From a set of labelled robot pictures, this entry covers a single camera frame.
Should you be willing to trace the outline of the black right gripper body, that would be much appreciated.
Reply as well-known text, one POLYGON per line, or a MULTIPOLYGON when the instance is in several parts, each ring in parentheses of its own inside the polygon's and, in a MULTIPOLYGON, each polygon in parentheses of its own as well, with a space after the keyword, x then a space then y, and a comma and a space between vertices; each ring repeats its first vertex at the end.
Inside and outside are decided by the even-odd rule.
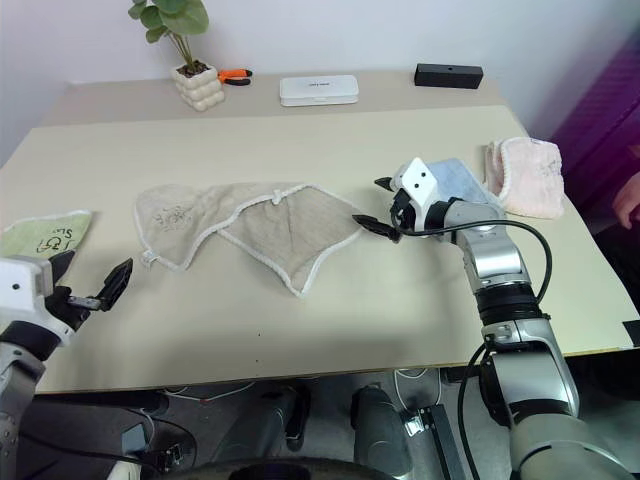
POLYGON ((390 208, 392 225, 399 232, 414 232, 416 211, 411 205, 411 197, 406 191, 397 191, 390 208))

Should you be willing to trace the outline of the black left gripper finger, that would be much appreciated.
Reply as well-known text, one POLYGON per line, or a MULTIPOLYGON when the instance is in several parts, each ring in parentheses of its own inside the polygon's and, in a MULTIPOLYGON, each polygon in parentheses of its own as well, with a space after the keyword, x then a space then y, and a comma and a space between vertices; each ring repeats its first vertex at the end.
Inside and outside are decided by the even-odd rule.
POLYGON ((52 285, 55 286, 68 270, 75 255, 74 250, 67 250, 49 258, 51 265, 52 285))
POLYGON ((95 299, 98 301, 99 311, 109 311, 118 301, 129 284, 133 270, 133 259, 128 258, 113 268, 104 280, 103 288, 95 299))

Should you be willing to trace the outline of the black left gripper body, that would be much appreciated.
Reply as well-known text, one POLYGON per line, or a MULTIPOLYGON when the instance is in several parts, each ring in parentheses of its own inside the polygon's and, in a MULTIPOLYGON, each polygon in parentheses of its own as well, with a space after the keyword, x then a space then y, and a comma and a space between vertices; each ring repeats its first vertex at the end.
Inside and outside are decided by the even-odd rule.
POLYGON ((94 297, 74 297, 66 286, 55 286, 45 298, 46 310, 56 319, 77 331, 88 319, 91 311, 101 307, 101 300, 94 297))

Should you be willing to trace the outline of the bare bystander hand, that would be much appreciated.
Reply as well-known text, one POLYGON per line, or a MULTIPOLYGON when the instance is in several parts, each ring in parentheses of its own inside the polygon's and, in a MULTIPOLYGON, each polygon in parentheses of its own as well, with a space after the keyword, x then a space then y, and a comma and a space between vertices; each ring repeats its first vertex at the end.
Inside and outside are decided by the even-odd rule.
POLYGON ((631 176, 616 194, 612 208, 619 224, 631 230, 639 220, 640 172, 631 176))

